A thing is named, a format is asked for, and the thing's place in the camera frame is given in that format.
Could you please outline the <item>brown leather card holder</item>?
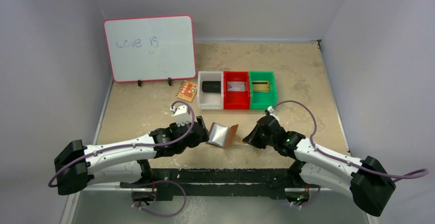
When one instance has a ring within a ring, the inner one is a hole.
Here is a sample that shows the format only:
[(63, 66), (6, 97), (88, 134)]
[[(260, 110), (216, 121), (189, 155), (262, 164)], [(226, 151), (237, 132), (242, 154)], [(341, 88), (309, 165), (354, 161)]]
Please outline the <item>brown leather card holder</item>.
[(222, 149), (232, 147), (237, 143), (242, 143), (242, 138), (237, 135), (238, 128), (238, 125), (225, 126), (212, 123), (207, 143)]

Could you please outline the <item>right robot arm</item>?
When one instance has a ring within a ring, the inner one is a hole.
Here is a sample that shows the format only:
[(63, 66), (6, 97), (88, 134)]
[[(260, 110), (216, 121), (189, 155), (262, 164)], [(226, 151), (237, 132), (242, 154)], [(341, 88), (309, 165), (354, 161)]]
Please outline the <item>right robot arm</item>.
[(320, 145), (296, 131), (285, 131), (272, 115), (260, 118), (243, 142), (256, 148), (273, 147), (280, 155), (295, 162), (288, 172), (296, 187), (314, 184), (339, 192), (353, 200), (364, 212), (379, 217), (396, 185), (374, 157), (346, 156)]

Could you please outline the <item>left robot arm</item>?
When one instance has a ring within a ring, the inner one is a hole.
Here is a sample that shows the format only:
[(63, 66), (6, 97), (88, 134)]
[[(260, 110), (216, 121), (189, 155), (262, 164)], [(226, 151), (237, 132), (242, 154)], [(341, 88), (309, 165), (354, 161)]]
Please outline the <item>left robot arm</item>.
[(113, 144), (93, 146), (74, 140), (55, 158), (55, 176), (49, 186), (58, 195), (70, 195), (87, 186), (121, 181), (145, 188), (151, 185), (153, 174), (143, 168), (146, 160), (172, 157), (186, 148), (194, 148), (209, 139), (203, 118), (183, 126), (171, 123), (148, 134)]

